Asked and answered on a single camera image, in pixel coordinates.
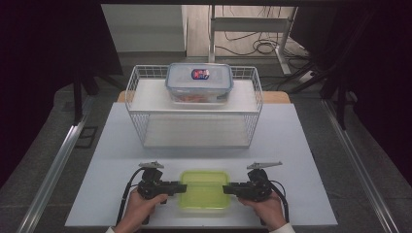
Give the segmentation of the aluminium rail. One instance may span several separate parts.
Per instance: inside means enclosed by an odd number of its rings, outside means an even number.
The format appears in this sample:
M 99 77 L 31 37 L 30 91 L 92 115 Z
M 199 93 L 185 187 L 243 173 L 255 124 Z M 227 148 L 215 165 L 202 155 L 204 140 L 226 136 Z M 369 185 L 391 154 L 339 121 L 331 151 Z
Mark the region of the aluminium rail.
M 80 120 L 77 124 L 73 124 L 70 127 L 16 233 L 34 232 L 50 198 L 52 197 L 52 193 L 60 179 L 70 154 L 85 127 L 94 101 L 95 97 L 88 96 L 83 103 Z
M 349 134 L 339 124 L 337 120 L 337 112 L 334 110 L 333 103 L 330 100 L 322 100 L 321 103 L 337 134 L 339 141 L 343 146 L 344 151 L 349 157 L 353 169 L 357 174 L 358 179 L 360 180 L 360 184 L 362 185 L 365 195 L 367 196 L 373 211 L 378 217 L 382 228 L 386 233 L 400 233 L 399 228 L 395 223 L 394 216 L 392 215 L 382 194 L 367 172 Z

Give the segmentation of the person's right hand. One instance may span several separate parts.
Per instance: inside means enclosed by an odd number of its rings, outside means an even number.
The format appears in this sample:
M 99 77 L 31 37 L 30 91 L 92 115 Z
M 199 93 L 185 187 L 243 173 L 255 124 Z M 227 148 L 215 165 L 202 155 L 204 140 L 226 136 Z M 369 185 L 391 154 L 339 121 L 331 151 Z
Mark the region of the person's right hand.
M 287 224 L 282 209 L 280 197 L 272 192 L 269 198 L 262 202 L 254 202 L 239 198 L 244 206 L 251 207 L 256 215 L 263 220 L 268 231 L 278 230 Z

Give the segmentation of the dark curtain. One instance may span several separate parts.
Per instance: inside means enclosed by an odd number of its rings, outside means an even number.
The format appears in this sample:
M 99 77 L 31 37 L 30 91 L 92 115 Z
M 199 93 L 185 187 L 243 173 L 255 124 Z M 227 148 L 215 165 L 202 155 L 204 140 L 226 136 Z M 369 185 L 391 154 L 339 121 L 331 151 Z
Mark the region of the dark curtain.
M 103 0 L 0 0 L 0 187 L 74 79 L 120 75 Z
M 376 12 L 343 68 L 354 111 L 412 185 L 412 0 L 371 0 Z M 300 7 L 292 38 L 327 69 L 361 24 L 360 7 Z

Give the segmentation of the white power strip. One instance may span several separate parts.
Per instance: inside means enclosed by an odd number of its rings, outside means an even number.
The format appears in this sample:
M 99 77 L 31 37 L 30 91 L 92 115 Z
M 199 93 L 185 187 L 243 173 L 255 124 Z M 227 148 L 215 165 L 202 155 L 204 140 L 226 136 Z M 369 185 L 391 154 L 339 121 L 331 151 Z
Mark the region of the white power strip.
M 307 81 L 311 80 L 314 76 L 316 75 L 316 73 L 314 71 L 308 71 L 306 74 L 304 74 L 299 81 L 301 83 L 306 83 Z

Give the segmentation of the black tripod stand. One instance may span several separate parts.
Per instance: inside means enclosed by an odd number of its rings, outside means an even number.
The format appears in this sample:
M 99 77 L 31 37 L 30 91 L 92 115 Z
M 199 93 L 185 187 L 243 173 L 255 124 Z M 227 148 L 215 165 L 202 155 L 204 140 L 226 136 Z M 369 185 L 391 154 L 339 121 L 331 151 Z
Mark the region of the black tripod stand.
M 294 18 L 291 37 L 309 51 L 308 71 L 317 68 L 315 76 L 293 87 L 297 93 L 315 83 L 326 81 L 320 90 L 322 99 L 337 94 L 336 119 L 343 130 L 346 93 L 349 87 L 349 66 L 353 63 L 356 47 L 371 21 L 374 11 L 357 7 L 301 7 Z
M 124 90 L 125 85 L 112 78 L 109 74 L 104 73 L 96 67 L 77 68 L 73 74 L 73 94 L 74 94 L 74 125 L 78 125 L 85 113 L 86 108 L 83 104 L 82 89 L 86 91 L 88 96 L 95 96 L 99 93 L 99 86 L 95 77 L 100 78 L 106 83 Z

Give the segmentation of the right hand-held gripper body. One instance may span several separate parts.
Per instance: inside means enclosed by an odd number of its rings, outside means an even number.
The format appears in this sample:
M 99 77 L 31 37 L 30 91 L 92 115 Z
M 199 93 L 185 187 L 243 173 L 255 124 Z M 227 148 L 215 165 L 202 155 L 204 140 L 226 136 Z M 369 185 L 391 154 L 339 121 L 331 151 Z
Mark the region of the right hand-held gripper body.
M 248 165 L 250 169 L 248 173 L 249 181 L 247 182 L 247 194 L 245 199 L 255 202 L 265 201 L 269 198 L 272 192 L 275 192 L 279 197 L 283 193 L 269 180 L 264 168 L 281 165 L 281 162 L 258 163 L 254 162 Z

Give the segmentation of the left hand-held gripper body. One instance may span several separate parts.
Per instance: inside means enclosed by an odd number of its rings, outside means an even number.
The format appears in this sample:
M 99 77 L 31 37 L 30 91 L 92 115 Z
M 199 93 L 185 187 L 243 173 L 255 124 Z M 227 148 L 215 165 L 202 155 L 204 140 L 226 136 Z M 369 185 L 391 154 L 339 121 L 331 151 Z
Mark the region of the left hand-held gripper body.
M 166 186 L 168 182 L 161 180 L 162 172 L 160 168 L 163 168 L 163 165 L 154 161 L 140 163 L 139 166 L 143 171 L 143 175 L 138 183 L 138 192 L 144 199 L 153 199 L 159 194 L 167 193 Z

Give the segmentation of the clear container with blue-rimmed lid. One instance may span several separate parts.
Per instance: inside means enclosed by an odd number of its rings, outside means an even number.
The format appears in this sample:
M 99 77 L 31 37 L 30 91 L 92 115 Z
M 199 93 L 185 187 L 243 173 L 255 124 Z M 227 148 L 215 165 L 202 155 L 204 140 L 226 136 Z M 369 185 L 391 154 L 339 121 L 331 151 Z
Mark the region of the clear container with blue-rimmed lid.
M 182 104 L 225 104 L 234 82 L 229 65 L 172 63 L 165 86 L 170 98 Z

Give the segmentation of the green plastic container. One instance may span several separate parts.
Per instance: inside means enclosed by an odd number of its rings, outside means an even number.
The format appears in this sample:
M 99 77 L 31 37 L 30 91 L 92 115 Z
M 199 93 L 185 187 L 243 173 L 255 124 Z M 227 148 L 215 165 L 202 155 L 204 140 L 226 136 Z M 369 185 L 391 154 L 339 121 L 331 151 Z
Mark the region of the green plastic container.
M 224 171 L 186 170 L 180 182 L 187 186 L 187 191 L 179 195 L 178 205 L 183 210 L 222 210 L 230 204 L 230 197 L 223 193 L 229 183 Z

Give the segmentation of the person's white right sleeve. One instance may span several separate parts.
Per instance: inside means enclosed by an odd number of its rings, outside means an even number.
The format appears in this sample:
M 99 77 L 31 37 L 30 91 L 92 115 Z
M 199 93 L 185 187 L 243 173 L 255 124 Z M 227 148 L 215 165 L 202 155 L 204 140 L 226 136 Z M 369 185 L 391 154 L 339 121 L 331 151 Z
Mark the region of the person's white right sleeve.
M 295 231 L 289 223 L 286 223 L 276 230 L 271 230 L 269 233 L 295 233 Z

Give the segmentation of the person's left hand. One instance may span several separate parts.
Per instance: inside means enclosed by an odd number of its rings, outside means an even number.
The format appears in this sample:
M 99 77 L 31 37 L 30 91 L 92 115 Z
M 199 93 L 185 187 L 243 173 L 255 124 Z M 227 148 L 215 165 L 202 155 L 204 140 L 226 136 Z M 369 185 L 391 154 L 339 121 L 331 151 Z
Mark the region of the person's left hand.
M 143 221 L 155 211 L 155 206 L 166 201 L 167 194 L 159 194 L 153 199 L 144 199 L 136 189 L 129 193 L 125 213 L 114 228 L 115 233 L 136 233 Z

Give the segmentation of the white metal desk frame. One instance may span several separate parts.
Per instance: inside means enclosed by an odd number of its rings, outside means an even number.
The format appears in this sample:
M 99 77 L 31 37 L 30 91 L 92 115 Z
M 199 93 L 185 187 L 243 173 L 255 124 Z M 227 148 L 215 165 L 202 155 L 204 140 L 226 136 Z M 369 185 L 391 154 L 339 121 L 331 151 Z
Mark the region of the white metal desk frame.
M 275 47 L 275 52 L 284 75 L 290 75 L 291 69 L 285 58 L 286 42 L 290 36 L 297 7 L 292 7 L 287 17 L 216 17 L 215 5 L 211 6 L 209 16 L 209 50 L 208 61 L 215 61 L 215 33 L 216 32 L 263 32 L 280 33 L 282 38 Z

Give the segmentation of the white wire rack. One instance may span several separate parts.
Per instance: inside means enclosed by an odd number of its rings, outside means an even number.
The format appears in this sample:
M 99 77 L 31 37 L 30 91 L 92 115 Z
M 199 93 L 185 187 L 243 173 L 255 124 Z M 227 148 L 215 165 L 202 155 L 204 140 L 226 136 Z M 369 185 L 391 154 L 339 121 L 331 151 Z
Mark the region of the white wire rack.
M 125 106 L 145 148 L 247 148 L 263 104 L 258 70 L 230 66 L 234 82 L 227 102 L 174 102 L 165 86 L 169 65 L 136 65 Z

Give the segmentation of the tan wooden board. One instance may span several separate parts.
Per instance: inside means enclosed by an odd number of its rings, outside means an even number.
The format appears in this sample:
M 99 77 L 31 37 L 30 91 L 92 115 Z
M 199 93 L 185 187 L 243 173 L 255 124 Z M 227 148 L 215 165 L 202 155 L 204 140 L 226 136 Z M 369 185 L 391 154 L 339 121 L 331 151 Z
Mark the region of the tan wooden board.
M 118 97 L 117 102 L 125 102 L 125 91 L 122 91 Z M 289 95 L 284 91 L 264 91 L 263 102 L 265 104 L 290 104 Z

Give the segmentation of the white cabinet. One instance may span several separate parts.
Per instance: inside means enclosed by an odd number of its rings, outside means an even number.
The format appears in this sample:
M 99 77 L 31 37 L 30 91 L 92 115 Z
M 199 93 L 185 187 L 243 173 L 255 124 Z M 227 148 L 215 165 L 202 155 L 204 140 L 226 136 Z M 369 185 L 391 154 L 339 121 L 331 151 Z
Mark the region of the white cabinet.
M 102 4 L 117 52 L 187 50 L 185 5 Z

